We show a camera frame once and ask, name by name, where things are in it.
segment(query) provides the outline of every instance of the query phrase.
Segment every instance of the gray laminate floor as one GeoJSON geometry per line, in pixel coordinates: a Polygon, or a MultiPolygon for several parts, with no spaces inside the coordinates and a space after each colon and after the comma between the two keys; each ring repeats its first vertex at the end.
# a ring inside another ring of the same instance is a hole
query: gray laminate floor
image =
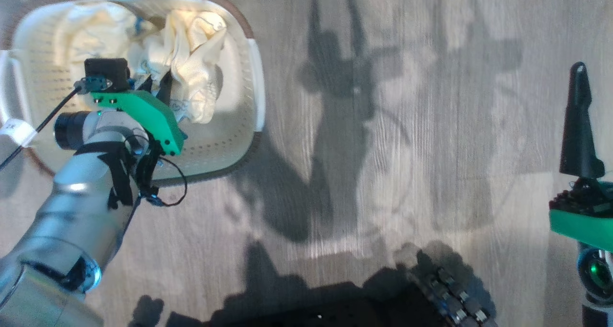
{"type": "MultiPolygon", "coordinates": [[[[106,325],[134,325],[136,306],[181,326],[337,299],[313,288],[361,286],[420,250],[501,326],[580,324],[576,244],[550,233],[547,202],[571,180],[556,170],[575,61],[613,165],[612,0],[231,1],[262,54],[262,146],[182,205],[140,207],[88,296],[106,325]]],[[[28,159],[0,174],[0,253],[50,188],[28,159]]]]}

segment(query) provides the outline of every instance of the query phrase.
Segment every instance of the laundry basket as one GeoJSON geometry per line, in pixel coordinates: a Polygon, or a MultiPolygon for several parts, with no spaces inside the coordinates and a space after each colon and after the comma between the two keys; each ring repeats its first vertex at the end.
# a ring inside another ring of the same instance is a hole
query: laundry basket
{"type": "MultiPolygon", "coordinates": [[[[68,67],[54,65],[54,29],[74,4],[92,1],[117,2],[144,19],[164,19],[171,10],[214,11],[223,17],[227,35],[218,64],[223,86],[215,114],[208,124],[192,124],[189,120],[179,124],[188,139],[182,154],[173,161],[189,181],[222,176],[245,163],[258,146],[264,122],[262,60],[251,27],[228,0],[38,0],[30,4],[4,35],[3,48],[8,49],[0,53],[2,122],[17,117],[39,124],[73,89],[68,67]],[[14,79],[9,78],[9,67],[14,79]],[[11,80],[15,81],[15,94],[9,92],[11,80]]],[[[61,112],[83,109],[84,104],[71,101],[61,112]]],[[[74,152],[60,149],[55,144],[53,127],[48,126],[37,136],[29,153],[53,174],[74,152]]],[[[156,168],[153,180],[158,185],[182,181],[176,169],[168,165],[156,168]]]]}

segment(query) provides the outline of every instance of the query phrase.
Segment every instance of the green 3d-printed part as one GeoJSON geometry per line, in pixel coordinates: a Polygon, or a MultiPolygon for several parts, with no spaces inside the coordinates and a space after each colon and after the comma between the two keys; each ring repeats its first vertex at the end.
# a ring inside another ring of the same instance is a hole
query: green 3d-printed part
{"type": "Polygon", "coordinates": [[[550,210],[549,224],[556,233],[596,248],[613,251],[613,218],[550,210]]]}
{"type": "Polygon", "coordinates": [[[160,141],[168,155],[180,155],[183,136],[170,107],[144,90],[119,93],[91,93],[94,102],[105,108],[119,108],[160,141]]]}

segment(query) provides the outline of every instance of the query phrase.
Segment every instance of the wire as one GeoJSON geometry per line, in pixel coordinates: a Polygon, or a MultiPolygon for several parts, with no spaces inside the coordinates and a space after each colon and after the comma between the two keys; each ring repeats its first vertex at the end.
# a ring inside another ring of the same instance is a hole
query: wire
{"type": "MultiPolygon", "coordinates": [[[[143,135],[130,135],[129,137],[125,138],[123,143],[125,144],[125,142],[127,142],[131,138],[142,138],[142,139],[145,139],[145,141],[147,141],[147,144],[151,145],[151,141],[149,139],[147,139],[147,137],[144,137],[143,135]]],[[[183,196],[181,198],[179,198],[179,200],[177,200],[174,203],[166,203],[159,196],[158,196],[158,200],[159,200],[160,203],[162,203],[162,205],[164,205],[166,207],[177,206],[180,203],[182,203],[182,201],[188,195],[188,179],[187,179],[187,177],[185,177],[185,174],[183,173],[181,168],[179,168],[179,166],[175,165],[175,163],[170,161],[170,159],[166,159],[165,157],[160,157],[159,159],[161,159],[162,161],[165,161],[166,163],[168,163],[169,165],[172,165],[173,167],[175,167],[177,169],[177,171],[179,172],[179,175],[181,176],[181,178],[183,180],[184,190],[183,190],[183,196]]]]}
{"type": "Polygon", "coordinates": [[[183,187],[184,187],[183,196],[181,198],[179,198],[179,200],[177,200],[177,202],[175,202],[175,203],[165,203],[164,201],[162,201],[162,203],[166,207],[171,207],[171,206],[179,205],[183,201],[183,199],[185,199],[185,197],[188,195],[188,179],[185,177],[185,174],[181,171],[181,168],[179,168],[179,166],[175,165],[175,163],[170,161],[170,159],[166,159],[164,157],[160,157],[160,159],[162,161],[165,161],[166,163],[168,163],[169,165],[171,165],[171,166],[173,166],[173,167],[175,167],[177,169],[177,171],[181,175],[181,178],[183,179],[183,187]]]}
{"type": "MultiPolygon", "coordinates": [[[[74,90],[72,90],[72,92],[70,94],[68,94],[68,96],[64,97],[64,99],[57,105],[57,107],[55,107],[51,113],[49,113],[49,115],[43,120],[43,122],[41,122],[39,124],[39,126],[36,128],[36,132],[40,133],[40,131],[42,131],[42,129],[51,121],[51,119],[57,114],[57,112],[59,112],[60,109],[62,109],[66,103],[68,103],[68,100],[70,100],[72,98],[72,96],[74,96],[75,94],[77,94],[79,91],[81,91],[81,87],[75,87],[74,90]]],[[[22,150],[24,149],[23,146],[18,146],[15,151],[13,151],[13,153],[11,153],[7,159],[4,160],[4,162],[2,162],[2,164],[0,164],[0,171],[4,170],[4,168],[6,168],[7,165],[9,165],[9,163],[11,161],[13,161],[13,159],[15,159],[15,157],[17,157],[17,155],[19,155],[19,153],[22,152],[22,150]]]]}

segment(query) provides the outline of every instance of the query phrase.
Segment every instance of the white cloth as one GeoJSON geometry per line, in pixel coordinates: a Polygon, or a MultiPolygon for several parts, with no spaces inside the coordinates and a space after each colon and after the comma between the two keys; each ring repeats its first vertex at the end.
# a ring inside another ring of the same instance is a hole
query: white cloth
{"type": "Polygon", "coordinates": [[[158,34],[133,45],[128,51],[131,66],[143,82],[149,75],[154,88],[170,70],[173,84],[171,108],[177,120],[206,124],[213,117],[219,96],[215,65],[223,48],[226,22],[214,12],[171,11],[158,34]]]}
{"type": "Polygon", "coordinates": [[[119,4],[77,4],[57,24],[55,65],[69,67],[71,80],[77,81],[85,76],[85,59],[125,58],[131,43],[153,31],[157,31],[153,24],[119,4]]]}
{"type": "Polygon", "coordinates": [[[85,76],[85,59],[125,58],[137,87],[151,76],[152,93],[170,70],[175,117],[206,124],[219,96],[215,65],[225,36],[226,22],[214,12],[171,11],[158,31],[119,4],[79,4],[57,26],[55,65],[69,67],[77,81],[85,76]]]}

